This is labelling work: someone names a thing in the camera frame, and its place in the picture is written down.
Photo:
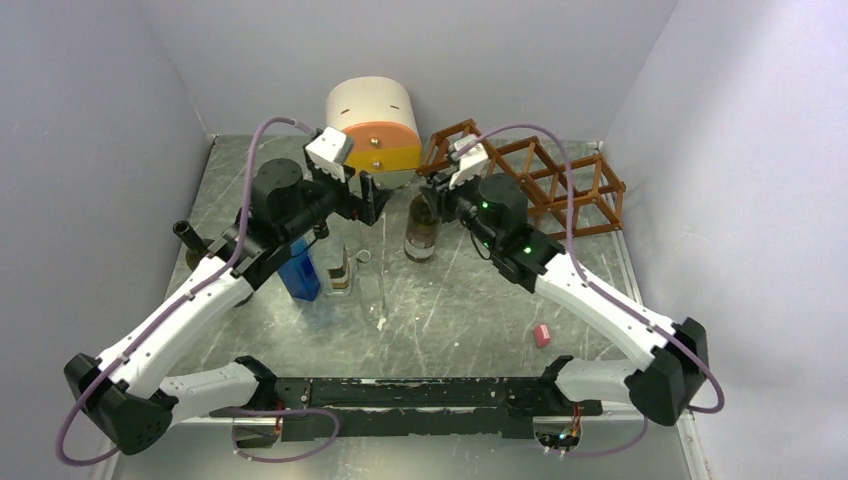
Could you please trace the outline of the dark labelled wine bottle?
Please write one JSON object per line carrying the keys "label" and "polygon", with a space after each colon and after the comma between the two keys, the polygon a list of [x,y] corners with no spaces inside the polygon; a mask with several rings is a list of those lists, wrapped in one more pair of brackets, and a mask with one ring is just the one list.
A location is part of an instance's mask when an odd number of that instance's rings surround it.
{"label": "dark labelled wine bottle", "polygon": [[434,253],[440,220],[424,197],[419,194],[409,204],[405,230],[404,253],[413,262],[429,261]]}

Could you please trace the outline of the clear glass bottle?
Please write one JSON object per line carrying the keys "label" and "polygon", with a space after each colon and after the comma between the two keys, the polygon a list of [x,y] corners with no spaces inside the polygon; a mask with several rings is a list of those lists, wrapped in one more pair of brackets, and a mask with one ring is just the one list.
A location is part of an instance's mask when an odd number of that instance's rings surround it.
{"label": "clear glass bottle", "polygon": [[386,320],[386,301],[382,267],[369,250],[355,255],[354,282],[364,318],[381,327]]}

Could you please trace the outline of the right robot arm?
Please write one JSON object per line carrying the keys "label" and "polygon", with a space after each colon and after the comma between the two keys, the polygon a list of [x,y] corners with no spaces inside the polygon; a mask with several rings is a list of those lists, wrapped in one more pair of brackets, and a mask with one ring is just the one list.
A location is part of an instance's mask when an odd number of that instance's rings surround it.
{"label": "right robot arm", "polygon": [[577,314],[624,354],[619,361],[569,360],[539,391],[550,413],[576,402],[628,403],[673,426],[707,381],[705,328],[645,308],[594,275],[566,247],[527,220],[528,198],[507,174],[462,182],[440,172],[421,193],[442,222],[460,222],[509,282]]}

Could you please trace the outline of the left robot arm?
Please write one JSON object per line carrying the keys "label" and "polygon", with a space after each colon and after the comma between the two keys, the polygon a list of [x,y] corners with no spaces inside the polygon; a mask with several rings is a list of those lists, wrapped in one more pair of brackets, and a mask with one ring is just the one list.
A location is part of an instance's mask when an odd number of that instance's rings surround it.
{"label": "left robot arm", "polygon": [[170,370],[184,348],[290,259],[295,240],[335,214],[372,225],[391,195],[370,174],[339,164],[280,158],[247,173],[234,225],[202,246],[178,290],[113,346],[65,365],[73,413],[84,414],[117,452],[140,453],[170,427],[216,410],[271,411],[276,376],[251,356],[184,379]]}

